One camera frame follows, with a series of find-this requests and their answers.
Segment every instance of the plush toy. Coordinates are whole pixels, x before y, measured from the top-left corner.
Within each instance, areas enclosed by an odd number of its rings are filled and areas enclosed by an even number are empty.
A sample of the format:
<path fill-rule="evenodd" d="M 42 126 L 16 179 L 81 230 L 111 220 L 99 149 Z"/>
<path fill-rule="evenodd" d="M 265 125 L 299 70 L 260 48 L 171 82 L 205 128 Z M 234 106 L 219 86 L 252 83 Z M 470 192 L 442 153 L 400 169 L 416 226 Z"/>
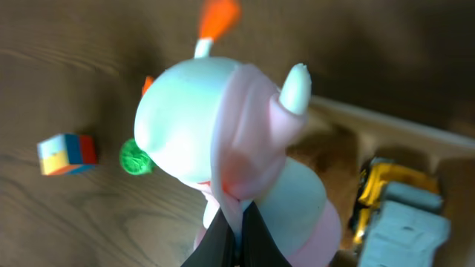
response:
<path fill-rule="evenodd" d="M 307 120 L 307 67 L 295 65 L 280 89 L 254 65 L 210 56 L 239 15 L 233 0 L 206 3 L 194 58 L 143 88 L 135 140 L 158 167 L 203 192 L 203 231 L 220 208 L 239 243 L 254 201 L 292 266 L 325 266 L 340 220 L 318 176 L 285 154 Z"/>

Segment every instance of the rubik's cube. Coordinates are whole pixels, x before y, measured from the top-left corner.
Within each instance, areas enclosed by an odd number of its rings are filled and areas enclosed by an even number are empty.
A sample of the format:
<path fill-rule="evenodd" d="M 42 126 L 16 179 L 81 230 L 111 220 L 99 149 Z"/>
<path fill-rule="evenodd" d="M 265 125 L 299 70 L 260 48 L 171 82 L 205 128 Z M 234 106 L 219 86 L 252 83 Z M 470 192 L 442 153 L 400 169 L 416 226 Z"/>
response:
<path fill-rule="evenodd" d="M 43 175 L 77 174 L 97 164 L 90 136 L 58 134 L 38 144 Z"/>

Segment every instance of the orange tip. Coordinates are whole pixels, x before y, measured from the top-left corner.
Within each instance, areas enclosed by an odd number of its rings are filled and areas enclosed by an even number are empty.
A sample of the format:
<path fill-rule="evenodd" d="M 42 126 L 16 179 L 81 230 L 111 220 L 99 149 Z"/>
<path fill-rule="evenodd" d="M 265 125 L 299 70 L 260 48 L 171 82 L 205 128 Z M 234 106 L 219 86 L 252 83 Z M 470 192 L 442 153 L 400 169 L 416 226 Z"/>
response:
<path fill-rule="evenodd" d="M 240 18 L 236 0 L 205 0 L 200 25 L 200 39 L 219 39 Z"/>
<path fill-rule="evenodd" d="M 142 96 L 147 92 L 147 90 L 150 88 L 151 84 L 154 83 L 154 78 L 147 76 L 145 78 L 145 84 L 142 87 Z"/>

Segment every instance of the green bottle cap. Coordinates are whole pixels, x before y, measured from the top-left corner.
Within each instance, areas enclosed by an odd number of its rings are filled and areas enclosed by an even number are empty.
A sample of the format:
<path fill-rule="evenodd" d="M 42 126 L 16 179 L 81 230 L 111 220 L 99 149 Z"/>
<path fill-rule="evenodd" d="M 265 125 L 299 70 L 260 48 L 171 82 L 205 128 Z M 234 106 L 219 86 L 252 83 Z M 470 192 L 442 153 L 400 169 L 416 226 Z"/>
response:
<path fill-rule="evenodd" d="M 153 162 L 145 151 L 140 150 L 135 139 L 129 139 L 120 149 L 120 165 L 132 175 L 150 174 Z"/>

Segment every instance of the blue cube face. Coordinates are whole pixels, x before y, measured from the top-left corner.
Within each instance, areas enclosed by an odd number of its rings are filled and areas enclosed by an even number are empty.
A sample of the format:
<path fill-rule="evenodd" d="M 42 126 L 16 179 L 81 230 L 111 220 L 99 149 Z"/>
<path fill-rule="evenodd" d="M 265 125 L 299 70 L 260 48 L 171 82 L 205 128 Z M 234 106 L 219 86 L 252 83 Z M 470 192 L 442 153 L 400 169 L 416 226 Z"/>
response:
<path fill-rule="evenodd" d="M 47 159 L 67 149 L 65 135 L 58 134 L 38 144 L 38 155 L 40 159 Z"/>
<path fill-rule="evenodd" d="M 82 164 L 79 136 L 76 134 L 58 134 L 38 144 L 40 159 L 47 159 L 62 151 L 68 155 L 68 164 Z"/>

